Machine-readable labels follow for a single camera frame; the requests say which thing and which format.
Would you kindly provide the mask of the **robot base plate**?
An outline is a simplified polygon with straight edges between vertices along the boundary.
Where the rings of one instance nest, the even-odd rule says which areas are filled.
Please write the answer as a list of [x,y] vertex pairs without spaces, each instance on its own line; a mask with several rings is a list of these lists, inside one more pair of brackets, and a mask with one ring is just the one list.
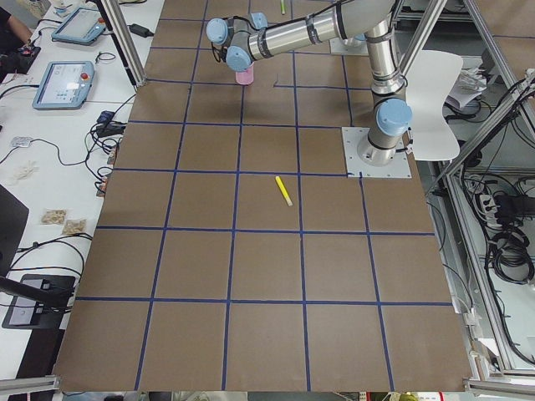
[[349,178],[410,179],[412,177],[403,140],[389,150],[369,142],[369,128],[342,127],[342,142]]

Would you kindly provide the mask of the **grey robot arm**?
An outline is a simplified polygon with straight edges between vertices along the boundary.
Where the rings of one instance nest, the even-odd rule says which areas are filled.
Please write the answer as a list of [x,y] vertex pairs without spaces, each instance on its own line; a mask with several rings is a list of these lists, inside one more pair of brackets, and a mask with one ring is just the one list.
[[206,36],[214,57],[236,73],[282,53],[363,37],[372,75],[374,120],[359,142],[358,154],[368,165],[385,166],[393,160],[412,120],[405,100],[407,82],[395,53],[394,9],[392,1],[336,1],[315,13],[275,24],[268,23],[263,13],[213,18]]

